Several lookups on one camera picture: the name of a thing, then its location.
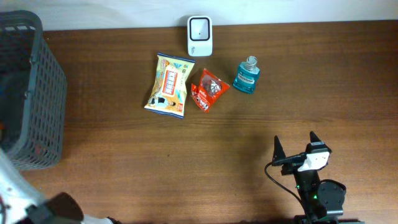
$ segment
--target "red candy bag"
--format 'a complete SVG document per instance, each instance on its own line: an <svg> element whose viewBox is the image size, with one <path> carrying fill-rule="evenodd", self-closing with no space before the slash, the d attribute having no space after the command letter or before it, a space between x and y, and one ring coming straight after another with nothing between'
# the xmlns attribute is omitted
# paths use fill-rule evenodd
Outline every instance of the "red candy bag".
<svg viewBox="0 0 398 224"><path fill-rule="evenodd" d="M192 98L206 113L213 103L229 89L229 85L215 77L207 69L203 69L199 86L192 84Z"/></svg>

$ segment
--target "chip bag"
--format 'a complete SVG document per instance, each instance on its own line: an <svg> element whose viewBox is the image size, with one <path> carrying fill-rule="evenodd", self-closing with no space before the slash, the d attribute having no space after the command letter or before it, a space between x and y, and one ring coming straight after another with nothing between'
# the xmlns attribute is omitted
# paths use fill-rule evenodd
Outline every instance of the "chip bag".
<svg viewBox="0 0 398 224"><path fill-rule="evenodd" d="M192 84L192 98L204 112L208 113L213 103L229 89L229 85L203 69L199 86Z"/></svg>
<svg viewBox="0 0 398 224"><path fill-rule="evenodd" d="M155 85L145 109L183 118L187 97L185 82L195 61L162 53L157 57Z"/></svg>

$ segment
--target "white robot part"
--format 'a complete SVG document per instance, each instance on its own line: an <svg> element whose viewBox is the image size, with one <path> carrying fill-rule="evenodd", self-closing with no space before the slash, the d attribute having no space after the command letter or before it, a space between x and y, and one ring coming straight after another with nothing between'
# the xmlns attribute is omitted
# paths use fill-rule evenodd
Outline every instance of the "white robot part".
<svg viewBox="0 0 398 224"><path fill-rule="evenodd" d="M6 153L0 148L0 220L16 223L26 214L26 208L39 205L45 197L33 188L14 168Z"/></svg>
<svg viewBox="0 0 398 224"><path fill-rule="evenodd" d="M297 170L299 172L306 170L318 170L326 165L329 159L329 152L318 152L307 154L307 158L304 161L304 164L300 166Z"/></svg>

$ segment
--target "bottle cap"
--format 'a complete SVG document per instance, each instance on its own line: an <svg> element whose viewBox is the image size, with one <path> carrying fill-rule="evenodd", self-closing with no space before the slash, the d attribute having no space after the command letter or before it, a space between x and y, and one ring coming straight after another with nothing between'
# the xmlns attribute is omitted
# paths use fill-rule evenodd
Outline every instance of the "bottle cap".
<svg viewBox="0 0 398 224"><path fill-rule="evenodd" d="M256 68L257 65L257 58L255 56L249 56L246 60L246 68L248 70L253 70Z"/></svg>

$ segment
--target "blue mouthwash bottle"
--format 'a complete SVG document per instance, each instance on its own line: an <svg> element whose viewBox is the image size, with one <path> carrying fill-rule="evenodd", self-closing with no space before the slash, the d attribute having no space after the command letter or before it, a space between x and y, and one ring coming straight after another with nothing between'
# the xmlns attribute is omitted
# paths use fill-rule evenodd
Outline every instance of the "blue mouthwash bottle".
<svg viewBox="0 0 398 224"><path fill-rule="evenodd" d="M256 82L260 77L260 69L256 67L257 58L250 56L246 62L241 62L234 86L244 93L252 94L256 89Z"/></svg>

